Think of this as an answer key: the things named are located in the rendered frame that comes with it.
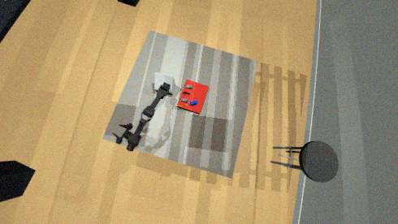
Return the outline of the red flat deck plate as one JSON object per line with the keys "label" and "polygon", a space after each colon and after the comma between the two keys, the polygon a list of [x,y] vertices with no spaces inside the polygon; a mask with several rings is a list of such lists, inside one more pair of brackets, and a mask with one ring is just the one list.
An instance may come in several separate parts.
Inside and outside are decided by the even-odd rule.
{"label": "red flat deck plate", "polygon": [[[209,86],[206,86],[204,84],[199,84],[191,80],[186,80],[177,107],[191,111],[196,114],[200,114],[208,88]],[[191,106],[189,102],[195,100],[197,100],[198,103],[194,106]]]}

